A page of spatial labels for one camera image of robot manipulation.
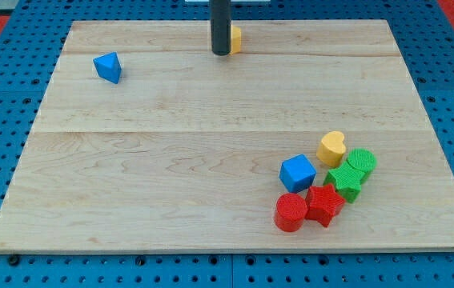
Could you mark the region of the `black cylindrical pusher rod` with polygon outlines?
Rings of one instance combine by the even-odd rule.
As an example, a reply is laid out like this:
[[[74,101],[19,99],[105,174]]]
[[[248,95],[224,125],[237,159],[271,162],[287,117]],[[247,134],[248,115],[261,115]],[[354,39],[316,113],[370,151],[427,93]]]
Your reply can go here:
[[[218,56],[231,52],[231,1],[210,0],[211,51]]]

